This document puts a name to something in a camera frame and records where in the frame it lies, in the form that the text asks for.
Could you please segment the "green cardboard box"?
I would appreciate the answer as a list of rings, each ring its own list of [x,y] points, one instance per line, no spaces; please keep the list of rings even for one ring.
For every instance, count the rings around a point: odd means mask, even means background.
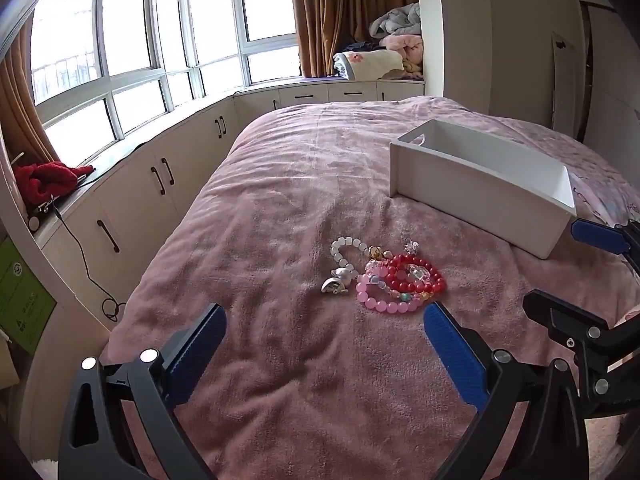
[[[9,338],[33,356],[56,306],[7,237],[0,249],[0,324]]]

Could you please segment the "grey crumpled blanket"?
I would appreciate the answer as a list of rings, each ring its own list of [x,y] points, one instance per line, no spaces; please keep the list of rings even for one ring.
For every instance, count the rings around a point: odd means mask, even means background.
[[[374,39],[386,36],[418,35],[422,32],[420,3],[392,9],[376,18],[369,26],[369,35]]]

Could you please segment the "white plastic storage bin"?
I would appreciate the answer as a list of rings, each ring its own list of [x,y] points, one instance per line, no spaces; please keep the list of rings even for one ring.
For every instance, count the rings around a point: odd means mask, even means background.
[[[427,204],[541,259],[577,217],[562,162],[437,119],[390,142],[388,187],[391,196]]]

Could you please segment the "white bay window frame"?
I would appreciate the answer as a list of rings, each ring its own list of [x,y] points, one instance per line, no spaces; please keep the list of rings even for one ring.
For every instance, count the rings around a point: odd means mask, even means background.
[[[203,96],[302,71],[293,0],[39,0],[32,95],[76,166]]]

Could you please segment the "silver pearl hair clip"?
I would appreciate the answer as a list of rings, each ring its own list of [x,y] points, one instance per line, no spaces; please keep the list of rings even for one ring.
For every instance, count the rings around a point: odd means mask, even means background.
[[[322,294],[339,295],[348,292],[350,284],[356,280],[358,273],[355,270],[341,266],[331,271],[331,276],[321,285]]]

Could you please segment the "pink crumpled blanket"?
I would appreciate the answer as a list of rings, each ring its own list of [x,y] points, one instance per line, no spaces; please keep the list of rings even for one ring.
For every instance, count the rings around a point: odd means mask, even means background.
[[[380,40],[380,46],[400,54],[406,78],[423,78],[424,45],[421,36],[390,35]]]

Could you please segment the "left brown curtain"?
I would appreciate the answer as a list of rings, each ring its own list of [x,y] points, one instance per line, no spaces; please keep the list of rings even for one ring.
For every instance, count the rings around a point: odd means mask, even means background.
[[[28,164],[58,162],[58,154],[43,129],[27,78],[32,14],[1,61],[1,129],[10,156],[21,153]]]

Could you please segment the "silver spiky brooch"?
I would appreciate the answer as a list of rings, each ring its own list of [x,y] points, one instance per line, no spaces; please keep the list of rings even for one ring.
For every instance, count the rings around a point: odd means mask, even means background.
[[[420,252],[420,244],[414,240],[409,240],[405,244],[404,251],[408,255],[417,255]]]

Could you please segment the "pink cartoon pillow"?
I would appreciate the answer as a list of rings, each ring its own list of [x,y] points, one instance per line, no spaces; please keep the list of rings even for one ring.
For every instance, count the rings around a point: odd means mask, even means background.
[[[639,193],[603,159],[568,165],[579,218],[605,226],[639,220]]]

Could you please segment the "red knitted garment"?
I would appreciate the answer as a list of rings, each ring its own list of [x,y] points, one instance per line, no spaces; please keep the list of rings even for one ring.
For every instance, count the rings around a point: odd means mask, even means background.
[[[77,188],[81,177],[92,174],[91,165],[72,168],[62,162],[46,162],[13,169],[25,205],[35,208],[51,198],[65,196]]]

